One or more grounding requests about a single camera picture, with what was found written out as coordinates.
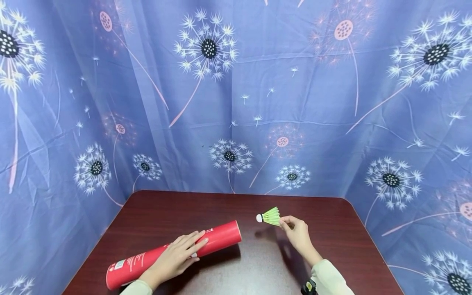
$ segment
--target black wristwatch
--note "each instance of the black wristwatch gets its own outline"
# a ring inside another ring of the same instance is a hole
[[[316,293],[316,283],[310,278],[300,290],[303,295],[318,295]]]

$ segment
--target right hand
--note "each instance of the right hand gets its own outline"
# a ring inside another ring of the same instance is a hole
[[[279,222],[292,246],[311,267],[323,259],[313,247],[308,233],[308,225],[303,220],[293,216],[284,216],[280,218]]]

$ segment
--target dark red table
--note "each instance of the dark red table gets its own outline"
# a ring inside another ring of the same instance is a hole
[[[403,294],[346,200],[157,191],[129,198],[64,294],[118,294],[105,285],[110,264],[234,219],[243,236],[238,246],[203,257],[154,294],[300,294],[308,267],[279,228],[255,220],[274,206],[305,220],[317,250],[356,295]]]

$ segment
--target left hand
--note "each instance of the left hand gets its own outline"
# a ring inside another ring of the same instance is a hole
[[[178,237],[167,246],[166,250],[141,275],[139,280],[146,282],[152,290],[156,290],[163,282],[181,275],[190,265],[200,260],[198,257],[191,256],[208,242],[206,238],[195,244],[204,234],[205,231],[195,231],[189,235]]]

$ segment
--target hand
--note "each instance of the hand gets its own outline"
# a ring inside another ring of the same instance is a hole
[[[280,218],[280,227],[287,234],[287,238],[292,246],[305,258],[310,267],[323,260],[321,255],[313,247],[308,233],[308,225],[301,219],[293,216]]]
[[[195,244],[204,234],[205,231],[195,231],[178,237],[139,279],[146,282],[152,290],[156,290],[163,282],[181,275],[189,266],[200,260],[191,256],[208,242],[206,238]]]

